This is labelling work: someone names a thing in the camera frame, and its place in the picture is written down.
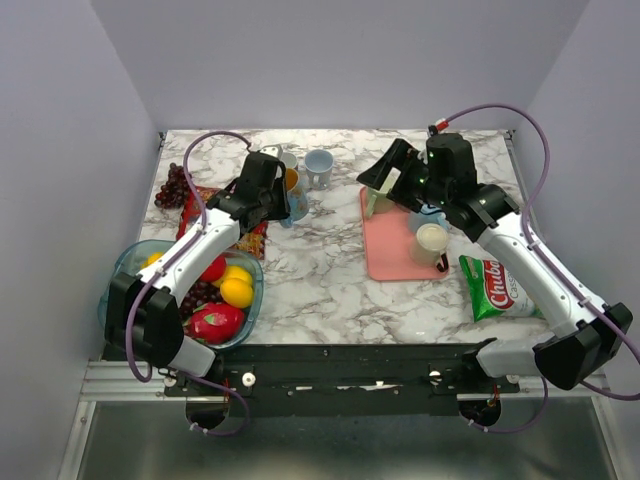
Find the blue butterfly mug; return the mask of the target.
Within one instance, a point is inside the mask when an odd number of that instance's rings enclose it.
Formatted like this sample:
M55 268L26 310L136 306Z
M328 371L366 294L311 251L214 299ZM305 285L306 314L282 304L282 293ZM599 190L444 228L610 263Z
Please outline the blue butterfly mug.
M308 214L309 202L306 186L301 175L296 170L292 168L286 169L285 185L290 212L286 219L280 220L280 225L283 228L291 228L295 222L300 221Z

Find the dark blue-grey mug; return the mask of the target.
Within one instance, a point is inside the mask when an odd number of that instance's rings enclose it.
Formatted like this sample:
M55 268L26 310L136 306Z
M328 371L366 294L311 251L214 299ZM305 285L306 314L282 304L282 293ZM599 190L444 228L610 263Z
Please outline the dark blue-grey mug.
M287 169L298 170L298 159L293 153L283 152L280 160Z

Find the light green mug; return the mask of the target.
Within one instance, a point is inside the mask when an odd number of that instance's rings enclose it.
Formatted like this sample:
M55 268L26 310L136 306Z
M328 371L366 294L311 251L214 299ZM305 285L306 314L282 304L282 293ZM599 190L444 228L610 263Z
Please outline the light green mug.
M394 207L395 203L388 199L386 194L386 190L365 188L364 217L366 219L370 219L375 214L387 213Z

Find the grey-blue mug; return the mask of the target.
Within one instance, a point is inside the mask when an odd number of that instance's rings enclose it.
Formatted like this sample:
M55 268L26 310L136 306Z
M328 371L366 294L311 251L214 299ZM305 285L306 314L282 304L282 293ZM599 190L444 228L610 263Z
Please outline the grey-blue mug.
M304 158L304 167L308 184L313 189L327 189L330 185L333 155L327 150L315 149L309 151Z

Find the cream mug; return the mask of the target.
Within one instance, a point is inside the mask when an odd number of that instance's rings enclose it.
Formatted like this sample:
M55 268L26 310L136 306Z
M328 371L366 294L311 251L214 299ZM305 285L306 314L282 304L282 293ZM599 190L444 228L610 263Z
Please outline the cream mug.
M448 245L448 232L438 224L427 223L415 232L409 248L409 256L417 265L433 267L438 272L444 273L449 269Z

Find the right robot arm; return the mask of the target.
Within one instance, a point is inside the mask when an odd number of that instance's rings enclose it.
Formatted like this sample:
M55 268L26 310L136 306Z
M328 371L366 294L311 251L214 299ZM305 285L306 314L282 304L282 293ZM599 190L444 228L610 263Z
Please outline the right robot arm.
M612 359L627 332L631 311L607 304L582 285L542 243L522 226L517 202L501 187L478 181L470 142L441 133L419 151L403 139L357 177L370 188L383 185L392 170L399 176L388 198L417 212L429 204L448 223L501 263L542 312L550 335L529 341L491 341L460 367L460 379L480 392L506 375L538 375L571 390Z

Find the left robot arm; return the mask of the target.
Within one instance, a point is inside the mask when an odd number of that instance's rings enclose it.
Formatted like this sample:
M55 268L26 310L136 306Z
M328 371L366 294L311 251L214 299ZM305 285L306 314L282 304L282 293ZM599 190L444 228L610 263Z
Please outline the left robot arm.
M201 218L160 259L140 272L116 274L110 281L105 339L125 352L134 377L148 382L136 366L170 368L187 374L201 395L214 393L222 380L211 348L186 336L179 306L205 270L247 232L266 220L290 213L284 163L251 152L240 176L200 209Z

